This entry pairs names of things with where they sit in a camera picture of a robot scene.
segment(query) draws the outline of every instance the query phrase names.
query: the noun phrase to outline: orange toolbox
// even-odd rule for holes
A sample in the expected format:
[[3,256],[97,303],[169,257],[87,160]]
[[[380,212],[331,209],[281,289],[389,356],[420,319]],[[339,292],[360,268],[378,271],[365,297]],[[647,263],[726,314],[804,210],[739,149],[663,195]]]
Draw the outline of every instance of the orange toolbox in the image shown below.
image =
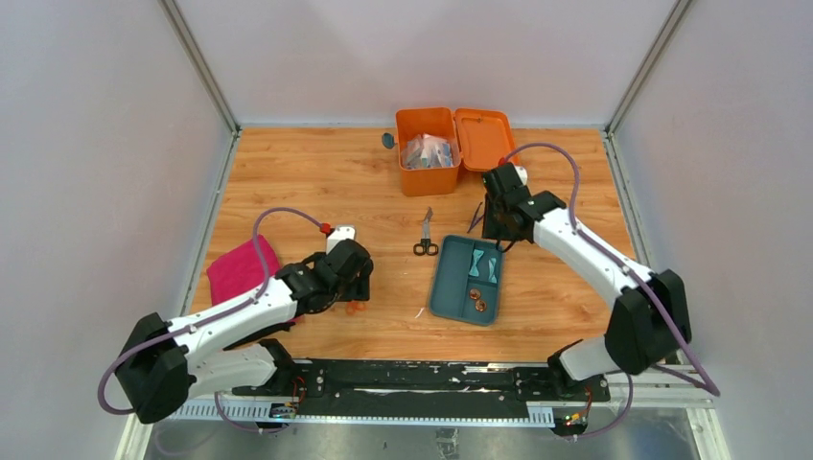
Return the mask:
[[[405,108],[395,113],[396,161],[401,169],[401,191],[406,196],[445,195],[454,192],[460,165],[485,172],[513,150],[514,136],[508,117],[494,110],[447,107]],[[409,170],[402,163],[401,150],[417,136],[429,134],[449,141],[453,165],[448,168]],[[519,155],[511,158],[519,165]]]

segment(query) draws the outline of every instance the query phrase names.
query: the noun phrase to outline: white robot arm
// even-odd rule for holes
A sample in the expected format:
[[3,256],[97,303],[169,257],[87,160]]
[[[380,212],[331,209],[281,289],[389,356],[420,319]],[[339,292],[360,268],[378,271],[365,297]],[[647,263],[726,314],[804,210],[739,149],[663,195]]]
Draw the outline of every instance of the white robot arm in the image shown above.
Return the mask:
[[[563,392],[579,381],[608,372],[639,374],[678,350],[674,336],[634,278],[657,293],[686,342],[691,339],[684,285],[677,274],[671,270],[655,273],[630,260],[569,215],[565,203],[551,192],[532,196],[522,167],[505,163],[485,173],[483,182],[484,238],[498,240],[500,248],[500,241],[510,242],[506,251],[521,240],[550,251],[584,278],[613,310],[603,336],[579,340],[548,359],[548,365],[559,375]],[[625,266],[619,267],[608,254]],[[630,271],[638,276],[629,276]]]
[[[116,370],[139,420],[154,423],[188,399],[269,382],[277,370],[275,350],[262,343],[236,347],[289,329],[294,317],[323,312],[335,301],[369,300],[373,264],[355,236],[354,227],[338,226],[325,252],[285,265],[262,293],[260,284],[200,313],[169,321],[153,313],[139,320],[122,354],[161,334],[188,331],[133,355]],[[247,306],[234,310],[243,303]]]

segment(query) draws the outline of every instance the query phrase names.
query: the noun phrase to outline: orange box lid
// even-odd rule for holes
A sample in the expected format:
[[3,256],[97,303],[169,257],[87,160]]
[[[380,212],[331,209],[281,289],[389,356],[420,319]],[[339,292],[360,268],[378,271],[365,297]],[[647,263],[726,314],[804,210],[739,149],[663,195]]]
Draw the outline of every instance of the orange box lid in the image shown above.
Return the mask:
[[[516,148],[508,117],[495,110],[458,108],[454,112],[457,144],[463,167],[485,172],[496,168],[499,160]],[[519,155],[511,163],[519,165]]]

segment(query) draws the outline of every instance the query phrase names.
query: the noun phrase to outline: wooden table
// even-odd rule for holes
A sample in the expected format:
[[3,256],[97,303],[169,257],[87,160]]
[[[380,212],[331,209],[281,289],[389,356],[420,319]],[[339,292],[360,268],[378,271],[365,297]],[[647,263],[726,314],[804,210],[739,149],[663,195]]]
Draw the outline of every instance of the wooden table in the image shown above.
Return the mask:
[[[333,225],[356,226],[375,263],[367,310],[344,305],[308,315],[277,338],[294,357],[543,361],[572,341],[603,334],[610,311],[564,263],[527,242],[506,255],[499,316],[480,327],[433,316],[427,304],[436,258],[412,255],[431,206],[431,236],[464,235],[484,189],[465,172],[452,195],[406,197],[384,129],[251,128],[243,132],[204,266],[251,236],[256,216],[271,206],[299,208]],[[517,145],[547,141],[579,164],[577,214],[618,250],[632,255],[624,217],[599,132],[515,129]],[[548,149],[522,153],[532,193],[551,190],[565,202],[572,171]],[[282,265],[324,250],[324,237],[294,215],[274,214],[261,227]],[[479,227],[472,232],[478,235]],[[209,283],[200,275],[192,312],[208,308]]]

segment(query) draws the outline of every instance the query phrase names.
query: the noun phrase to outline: plastic bag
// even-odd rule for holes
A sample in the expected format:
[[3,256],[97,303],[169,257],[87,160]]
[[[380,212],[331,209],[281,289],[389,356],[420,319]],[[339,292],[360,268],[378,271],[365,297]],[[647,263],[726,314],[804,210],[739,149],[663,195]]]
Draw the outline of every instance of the plastic bag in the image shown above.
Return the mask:
[[401,164],[408,170],[451,167],[454,165],[452,145],[442,137],[415,136],[401,151]]

